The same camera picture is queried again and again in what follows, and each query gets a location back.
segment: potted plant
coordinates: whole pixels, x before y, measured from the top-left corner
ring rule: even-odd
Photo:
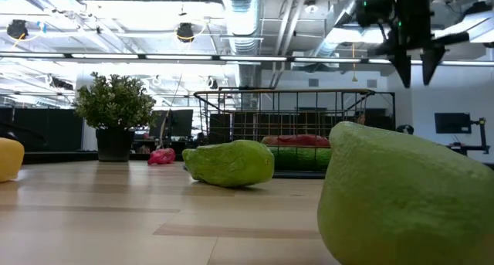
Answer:
[[[128,161],[134,129],[153,124],[156,101],[139,79],[91,74],[94,82],[77,90],[76,113],[96,128],[100,161]]]

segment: black monitor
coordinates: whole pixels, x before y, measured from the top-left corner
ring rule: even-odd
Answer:
[[[171,119],[172,137],[192,136],[192,118],[194,110],[174,110]]]
[[[161,125],[167,116],[168,110],[159,110],[160,116],[156,120],[156,124],[150,128],[149,135],[159,137]],[[194,110],[173,110],[171,111],[171,129],[168,129],[169,123],[165,124],[164,136],[172,137],[190,137],[192,136],[192,118]]]
[[[471,134],[469,113],[434,114],[437,134]]]

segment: white wall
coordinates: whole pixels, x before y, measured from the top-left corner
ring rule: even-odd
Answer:
[[[78,90],[79,88],[84,86],[88,86],[94,81],[90,71],[91,70],[89,69],[84,69],[84,65],[83,65],[83,68],[81,68],[81,70],[77,74],[75,90]],[[88,126],[85,119],[83,122],[83,146],[81,149],[89,150],[89,151],[98,149],[98,141],[96,139],[96,129]]]
[[[405,89],[397,72],[387,78],[387,88],[395,95],[396,126],[413,123],[411,89]]]
[[[482,57],[494,59],[493,52]],[[480,145],[479,127],[472,125],[472,134],[436,134],[434,113],[468,112],[472,120],[485,117],[487,145],[494,146],[494,71],[484,67],[440,66],[431,84],[424,87],[421,66],[413,66],[411,89],[405,90],[396,73],[389,76],[390,91],[396,92],[397,124],[412,124],[415,135],[440,144],[456,138],[468,145]],[[469,152],[478,161],[494,163],[494,154]]]
[[[262,85],[268,87],[271,81],[271,70],[262,71]],[[356,72],[357,82],[353,82],[353,72],[347,72],[341,74],[339,72],[317,72],[317,73],[305,73],[301,71],[286,71],[282,74],[279,80],[277,90],[322,90],[322,89],[367,89],[367,80],[377,80],[377,88],[375,91],[387,91],[387,79],[382,77],[379,72]],[[309,79],[318,79],[319,87],[309,87]],[[274,109],[278,109],[278,97],[274,98]],[[355,102],[353,94],[345,95],[344,106],[349,107]],[[299,94],[299,107],[326,107],[329,110],[335,108],[335,95],[334,93],[318,93],[317,100],[315,93],[300,93]],[[295,110],[296,108],[296,94],[285,93],[279,98],[280,110]],[[391,105],[381,96],[372,96],[367,99],[367,107],[375,108],[389,108]],[[272,97],[262,96],[261,109],[272,110],[273,103]],[[337,109],[341,110],[340,96],[337,98]]]

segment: green cucumber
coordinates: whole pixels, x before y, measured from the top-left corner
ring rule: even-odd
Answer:
[[[268,146],[275,155],[275,170],[324,172],[331,159],[330,148]]]

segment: wire basket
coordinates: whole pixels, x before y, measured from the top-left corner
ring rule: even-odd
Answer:
[[[275,177],[323,178],[331,128],[341,121],[364,124],[366,89],[199,91],[206,144],[259,141],[275,155]]]

